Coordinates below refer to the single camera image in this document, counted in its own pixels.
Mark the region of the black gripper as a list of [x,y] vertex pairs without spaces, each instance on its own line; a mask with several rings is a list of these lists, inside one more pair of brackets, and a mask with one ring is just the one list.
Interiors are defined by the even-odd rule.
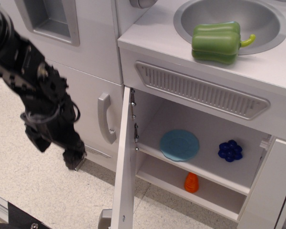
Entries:
[[45,152],[52,143],[65,149],[62,155],[69,170],[74,170],[86,157],[84,143],[74,129],[80,117],[75,104],[58,105],[49,114],[33,113],[26,108],[20,115],[28,139],[40,152]]

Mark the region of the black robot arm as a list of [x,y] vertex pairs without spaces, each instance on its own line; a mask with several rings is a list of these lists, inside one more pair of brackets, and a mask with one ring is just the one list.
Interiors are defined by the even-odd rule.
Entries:
[[0,78],[24,104],[20,117],[28,139],[41,152],[52,143],[62,147],[66,167],[77,170],[86,152],[74,130],[81,113],[66,91],[67,80],[15,31],[11,18],[1,9]]

